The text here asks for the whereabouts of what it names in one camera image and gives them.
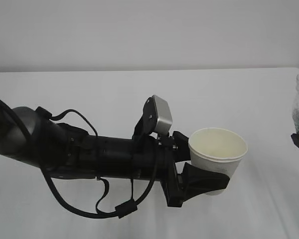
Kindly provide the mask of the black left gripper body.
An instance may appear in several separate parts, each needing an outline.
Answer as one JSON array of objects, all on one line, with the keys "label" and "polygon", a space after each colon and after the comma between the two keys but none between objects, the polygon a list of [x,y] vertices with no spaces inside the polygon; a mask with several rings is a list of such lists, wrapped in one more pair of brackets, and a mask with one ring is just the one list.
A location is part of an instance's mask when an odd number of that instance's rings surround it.
[{"label": "black left gripper body", "polygon": [[176,163],[184,161],[176,161],[176,149],[172,135],[159,135],[156,139],[156,179],[160,181],[169,207],[181,207],[184,202],[182,178],[176,168]]}]

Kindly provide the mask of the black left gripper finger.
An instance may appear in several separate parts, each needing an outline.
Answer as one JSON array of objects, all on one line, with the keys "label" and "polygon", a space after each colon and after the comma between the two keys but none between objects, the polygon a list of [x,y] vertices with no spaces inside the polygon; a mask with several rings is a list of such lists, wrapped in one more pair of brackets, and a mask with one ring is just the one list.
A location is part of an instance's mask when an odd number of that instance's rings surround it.
[{"label": "black left gripper finger", "polygon": [[180,175],[184,199],[191,199],[204,193],[226,189],[230,181],[230,177],[226,174],[206,171],[189,163],[184,164]]},{"label": "black left gripper finger", "polygon": [[189,138],[179,131],[174,131],[172,134],[174,144],[176,146],[176,161],[190,161]]}]

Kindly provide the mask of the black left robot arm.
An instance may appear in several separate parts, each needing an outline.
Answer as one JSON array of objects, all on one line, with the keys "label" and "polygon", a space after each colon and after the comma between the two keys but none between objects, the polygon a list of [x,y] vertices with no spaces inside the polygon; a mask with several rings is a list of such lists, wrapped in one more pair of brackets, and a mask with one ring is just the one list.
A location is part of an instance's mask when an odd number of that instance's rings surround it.
[{"label": "black left robot arm", "polygon": [[53,116],[42,107],[11,109],[0,100],[0,155],[43,170],[59,202],[53,179],[158,181],[170,207],[181,207],[188,199],[225,189],[229,183],[223,173],[189,164],[188,138],[179,131],[169,133],[170,109],[158,96],[147,99],[130,139],[89,134],[63,123],[65,115]]}]

